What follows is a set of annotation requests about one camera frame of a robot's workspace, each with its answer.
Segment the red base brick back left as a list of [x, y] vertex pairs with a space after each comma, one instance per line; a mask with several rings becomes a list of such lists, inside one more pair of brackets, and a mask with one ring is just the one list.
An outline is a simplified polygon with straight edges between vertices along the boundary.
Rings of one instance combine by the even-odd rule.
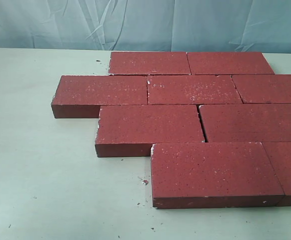
[[190, 75], [185, 52], [113, 51], [110, 75]]

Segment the red base brick front left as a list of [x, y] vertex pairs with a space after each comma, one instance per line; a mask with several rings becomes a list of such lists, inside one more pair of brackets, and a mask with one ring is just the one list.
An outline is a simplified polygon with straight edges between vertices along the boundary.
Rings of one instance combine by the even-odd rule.
[[285, 195], [260, 142], [157, 143], [151, 187], [157, 209], [272, 207]]

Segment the red base brick middle right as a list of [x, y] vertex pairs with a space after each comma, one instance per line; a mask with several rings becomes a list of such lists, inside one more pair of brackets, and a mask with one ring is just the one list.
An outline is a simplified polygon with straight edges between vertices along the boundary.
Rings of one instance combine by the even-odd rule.
[[208, 142], [291, 142], [291, 103], [205, 104], [199, 113]]

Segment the red base brick far right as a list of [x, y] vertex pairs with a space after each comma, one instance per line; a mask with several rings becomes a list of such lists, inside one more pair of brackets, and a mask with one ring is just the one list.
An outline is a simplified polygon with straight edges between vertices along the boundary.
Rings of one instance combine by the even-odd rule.
[[291, 74], [233, 75], [245, 104], [291, 104]]

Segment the red base brick front right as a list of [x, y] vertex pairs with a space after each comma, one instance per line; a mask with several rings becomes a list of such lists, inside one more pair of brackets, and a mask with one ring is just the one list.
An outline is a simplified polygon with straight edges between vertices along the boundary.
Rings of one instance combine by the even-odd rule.
[[291, 207], [291, 142], [264, 142], [263, 147], [284, 191], [278, 207]]

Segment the white backdrop cloth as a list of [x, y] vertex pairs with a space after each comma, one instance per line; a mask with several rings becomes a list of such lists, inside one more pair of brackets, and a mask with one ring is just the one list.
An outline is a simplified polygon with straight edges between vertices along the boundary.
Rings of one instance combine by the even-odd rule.
[[291, 53], [291, 0], [0, 0], [0, 48]]

